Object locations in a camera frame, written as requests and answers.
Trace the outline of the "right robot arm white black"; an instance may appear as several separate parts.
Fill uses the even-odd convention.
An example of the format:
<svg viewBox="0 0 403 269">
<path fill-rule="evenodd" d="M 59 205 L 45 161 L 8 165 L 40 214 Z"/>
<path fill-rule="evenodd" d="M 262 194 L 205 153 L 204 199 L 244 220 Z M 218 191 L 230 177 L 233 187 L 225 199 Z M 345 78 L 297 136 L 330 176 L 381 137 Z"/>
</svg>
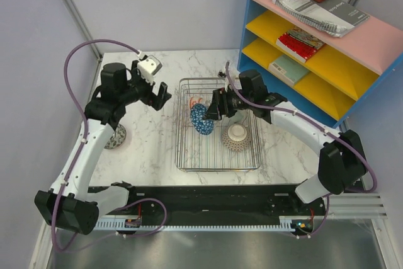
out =
<svg viewBox="0 0 403 269">
<path fill-rule="evenodd" d="M 233 117 L 238 111 L 249 110 L 265 122 L 291 133 L 318 155 L 317 173 L 299 184 L 295 195 L 288 199 L 289 209 L 294 214 L 304 214 L 311 202 L 320 197 L 351 190 L 353 184 L 369 172 L 356 132 L 326 127 L 301 112 L 284 96 L 268 91 L 255 69 L 240 73 L 239 80 L 239 89 L 228 79 L 225 87 L 213 91 L 203 119 L 221 120 Z"/>
</svg>

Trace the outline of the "blue patterned bowl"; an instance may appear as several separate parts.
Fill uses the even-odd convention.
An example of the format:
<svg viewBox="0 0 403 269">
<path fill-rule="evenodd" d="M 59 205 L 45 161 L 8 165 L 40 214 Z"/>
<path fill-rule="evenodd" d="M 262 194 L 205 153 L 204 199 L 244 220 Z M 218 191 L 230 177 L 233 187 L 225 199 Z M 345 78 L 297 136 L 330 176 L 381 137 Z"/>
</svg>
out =
<svg viewBox="0 0 403 269">
<path fill-rule="evenodd" d="M 210 135 L 213 132 L 213 120 L 205 120 L 203 117 L 207 113 L 207 107 L 200 103 L 195 103 L 190 110 L 191 122 L 195 130 L 201 135 Z"/>
</svg>

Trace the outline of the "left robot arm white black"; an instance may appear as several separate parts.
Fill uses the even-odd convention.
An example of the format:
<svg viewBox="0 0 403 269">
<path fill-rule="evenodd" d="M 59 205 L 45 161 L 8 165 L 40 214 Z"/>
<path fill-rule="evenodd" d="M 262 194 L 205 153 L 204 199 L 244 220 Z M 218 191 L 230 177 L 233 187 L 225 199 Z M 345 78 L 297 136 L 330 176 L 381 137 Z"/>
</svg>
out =
<svg viewBox="0 0 403 269">
<path fill-rule="evenodd" d="M 152 56 L 125 64 L 104 65 L 101 84 L 86 105 L 79 137 L 63 170 L 47 191 L 38 191 L 34 203 L 52 228 L 87 235 L 98 219 L 119 209 L 124 214 L 137 210 L 138 199 L 129 193 L 129 184 L 115 183 L 97 193 L 89 193 L 89 182 L 98 159 L 126 114 L 137 101 L 160 110 L 171 98 L 167 84 L 154 94 L 154 77 L 162 64 Z"/>
</svg>

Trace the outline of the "brown patterned bowl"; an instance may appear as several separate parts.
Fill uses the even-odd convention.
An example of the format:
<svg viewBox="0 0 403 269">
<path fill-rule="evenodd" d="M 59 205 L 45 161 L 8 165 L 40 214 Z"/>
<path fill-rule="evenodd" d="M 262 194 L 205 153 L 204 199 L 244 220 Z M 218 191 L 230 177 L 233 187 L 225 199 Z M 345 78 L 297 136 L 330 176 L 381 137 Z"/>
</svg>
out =
<svg viewBox="0 0 403 269">
<path fill-rule="evenodd" d="M 224 130 L 222 143 L 231 151 L 243 151 L 251 143 L 251 134 L 245 126 L 235 123 Z"/>
</svg>

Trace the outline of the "green glass bowl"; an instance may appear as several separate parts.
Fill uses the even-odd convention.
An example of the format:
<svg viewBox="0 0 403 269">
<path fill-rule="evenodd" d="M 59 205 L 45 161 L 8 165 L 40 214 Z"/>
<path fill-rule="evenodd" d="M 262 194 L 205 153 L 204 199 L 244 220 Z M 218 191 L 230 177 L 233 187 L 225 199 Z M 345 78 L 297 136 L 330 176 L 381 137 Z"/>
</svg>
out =
<svg viewBox="0 0 403 269">
<path fill-rule="evenodd" d="M 236 114 L 230 118 L 229 125 L 241 124 L 247 125 L 249 119 L 249 114 L 246 110 L 238 111 Z"/>
</svg>

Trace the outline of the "orange patterned glass bowl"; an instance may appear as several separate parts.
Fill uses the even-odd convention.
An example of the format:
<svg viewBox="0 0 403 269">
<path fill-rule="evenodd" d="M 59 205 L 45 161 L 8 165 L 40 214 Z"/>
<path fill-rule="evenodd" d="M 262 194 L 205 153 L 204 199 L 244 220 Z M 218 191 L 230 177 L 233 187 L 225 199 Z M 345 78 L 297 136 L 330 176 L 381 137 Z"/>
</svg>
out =
<svg viewBox="0 0 403 269">
<path fill-rule="evenodd" d="M 207 105 L 207 101 L 201 96 L 192 96 L 189 100 L 189 108 L 192 109 L 196 104 Z"/>
</svg>

